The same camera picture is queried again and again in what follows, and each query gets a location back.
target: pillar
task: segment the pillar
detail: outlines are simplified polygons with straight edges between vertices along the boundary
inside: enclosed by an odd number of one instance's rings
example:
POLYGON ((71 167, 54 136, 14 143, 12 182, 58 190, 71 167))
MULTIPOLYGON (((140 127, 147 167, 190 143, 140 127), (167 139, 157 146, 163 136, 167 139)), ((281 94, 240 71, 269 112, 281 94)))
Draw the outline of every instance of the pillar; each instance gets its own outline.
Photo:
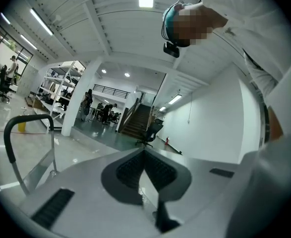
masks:
POLYGON ((63 136, 70 136, 71 128, 73 127, 76 116, 80 107, 80 103, 85 92, 88 91, 89 85, 93 80, 96 80, 95 74, 103 63, 103 57, 98 57, 95 61, 91 61, 82 74, 67 107, 67 112, 64 117, 64 122, 61 129, 63 136))

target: yellow object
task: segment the yellow object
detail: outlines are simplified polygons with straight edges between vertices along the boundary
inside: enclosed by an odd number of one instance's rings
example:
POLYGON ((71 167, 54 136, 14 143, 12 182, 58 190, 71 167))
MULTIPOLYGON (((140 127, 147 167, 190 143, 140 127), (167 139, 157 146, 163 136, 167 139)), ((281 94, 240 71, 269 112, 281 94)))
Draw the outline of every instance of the yellow object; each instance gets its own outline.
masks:
POLYGON ((19 132, 25 132, 26 122, 21 122, 17 125, 17 129, 19 132))

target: black railing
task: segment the black railing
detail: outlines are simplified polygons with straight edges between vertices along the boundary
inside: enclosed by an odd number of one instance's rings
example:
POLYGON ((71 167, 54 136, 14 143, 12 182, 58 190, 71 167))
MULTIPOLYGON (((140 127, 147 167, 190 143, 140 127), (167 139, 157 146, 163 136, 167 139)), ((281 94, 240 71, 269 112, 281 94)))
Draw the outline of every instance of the black railing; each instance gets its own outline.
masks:
POLYGON ((103 85, 95 85, 93 90, 110 94, 110 95, 114 95, 114 96, 118 96, 125 99, 129 96, 129 92, 125 92, 122 90, 118 90, 118 89, 103 86, 103 85))

